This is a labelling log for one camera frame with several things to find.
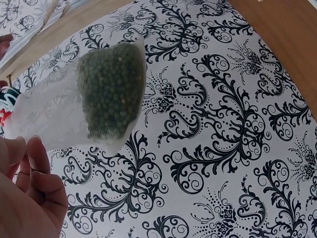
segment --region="wooden table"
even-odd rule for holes
[[[317,118],[317,10],[307,0],[229,0],[263,38]]]

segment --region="patterned cloth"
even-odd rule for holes
[[[67,0],[59,0],[56,10],[61,10]],[[0,1],[1,35],[12,34],[14,40],[24,37],[34,26],[41,26],[51,0]]]
[[[26,91],[88,51],[146,38],[143,112],[120,153],[50,151],[63,238],[317,237],[317,125],[226,0],[137,0],[39,59]]]

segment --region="dried green peas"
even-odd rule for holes
[[[137,118],[143,96],[145,69],[139,49],[122,43],[90,52],[80,58],[77,70],[89,138],[122,138]]]

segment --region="black swirl pattern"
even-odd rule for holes
[[[266,230],[258,229],[253,235],[260,237],[262,234],[277,237],[306,237],[308,225],[306,216],[300,213],[302,204],[292,198],[293,192],[289,190],[289,169],[282,160],[266,162],[261,172],[259,168],[254,169],[258,177],[258,184],[263,186],[264,193],[271,194],[271,202],[279,210],[275,218],[275,224],[267,224]]]
[[[0,29],[22,37],[48,4],[2,1]],[[317,124],[227,0],[133,1],[56,46],[13,86],[25,92],[89,51],[140,36],[147,84],[127,144],[112,158],[93,146],[49,152],[69,201],[60,236],[317,237]]]
[[[220,1],[220,4],[222,7],[218,6],[218,12],[230,14],[231,19],[223,20],[222,22],[219,22],[218,20],[203,22],[202,26],[207,27],[207,31],[211,36],[221,43],[231,43],[233,37],[236,35],[253,35],[253,28],[229,3]]]
[[[137,218],[139,214],[149,213],[154,206],[164,205],[158,193],[167,193],[168,187],[161,183],[162,172],[154,162],[155,155],[142,147],[147,144],[144,135],[135,133],[126,144],[127,156],[118,154],[107,158],[104,151],[91,148],[84,164],[75,157],[68,158],[65,182],[84,184],[93,175],[104,179],[100,195],[89,192],[84,199],[79,193],[69,195],[67,215],[77,231],[90,234],[92,223],[98,222],[97,214],[102,222],[107,215],[110,221],[121,223],[126,216]],[[80,171],[82,179],[73,176],[75,169]]]
[[[153,226],[143,222],[142,227],[147,231],[147,238],[186,238],[189,235],[187,222],[175,215],[158,217]]]
[[[230,66],[224,57],[206,55],[201,61],[193,59],[193,62],[197,70],[203,72],[203,78],[210,80],[212,87],[223,96],[218,108],[209,104],[207,111],[207,106],[199,105],[199,100],[193,105],[192,114],[206,120],[201,120],[204,127],[213,129],[211,147],[198,145],[193,155],[183,148],[182,152],[175,150],[163,158],[166,163],[173,163],[172,177],[190,194],[199,193],[204,187],[203,176],[209,178],[211,172],[217,175],[220,165],[223,172],[228,166],[228,173],[236,172],[238,163],[249,166],[250,161],[261,157],[262,151],[269,151],[264,140],[271,139],[258,108],[248,102],[249,94],[241,88],[236,89],[234,80],[227,82]]]

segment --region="mesh bag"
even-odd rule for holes
[[[47,150],[102,146],[114,155],[136,125],[145,83],[143,40],[89,52],[19,95],[5,136],[38,135]]]

